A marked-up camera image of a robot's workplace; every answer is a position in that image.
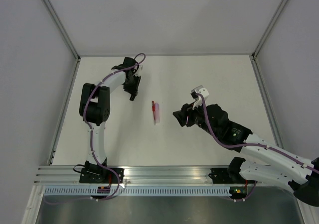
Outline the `red gel pen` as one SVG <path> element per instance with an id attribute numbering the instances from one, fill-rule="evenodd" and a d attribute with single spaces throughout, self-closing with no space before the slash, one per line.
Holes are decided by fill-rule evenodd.
<path id="1" fill-rule="evenodd" d="M 155 112 L 155 102 L 154 101 L 152 101 L 152 112 L 153 112 L 154 124 L 156 124 L 156 112 Z"/>

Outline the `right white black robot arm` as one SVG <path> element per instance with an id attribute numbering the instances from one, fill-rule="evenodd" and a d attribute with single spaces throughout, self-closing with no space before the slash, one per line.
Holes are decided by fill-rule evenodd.
<path id="1" fill-rule="evenodd" d="M 291 192 L 298 200 L 319 205 L 319 160 L 292 154 L 261 139 L 250 129 L 231 121 L 219 105 L 184 104 L 172 113 L 180 126 L 197 125 L 222 147 L 255 157 L 264 165 L 235 157 L 227 168 L 231 182 L 257 181 Z"/>

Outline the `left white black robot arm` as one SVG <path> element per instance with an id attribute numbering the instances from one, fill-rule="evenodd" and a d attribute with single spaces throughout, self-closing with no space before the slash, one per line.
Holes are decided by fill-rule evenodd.
<path id="1" fill-rule="evenodd" d="M 82 183 L 105 183 L 116 176 L 106 169 L 104 147 L 105 124 L 111 111 L 110 94 L 122 86 L 133 101 L 141 81 L 138 75 L 140 64 L 136 57 L 125 57 L 122 64 L 112 67 L 105 78 L 95 84 L 85 83 L 82 87 L 79 114 L 89 132 L 89 153 L 81 170 Z"/>

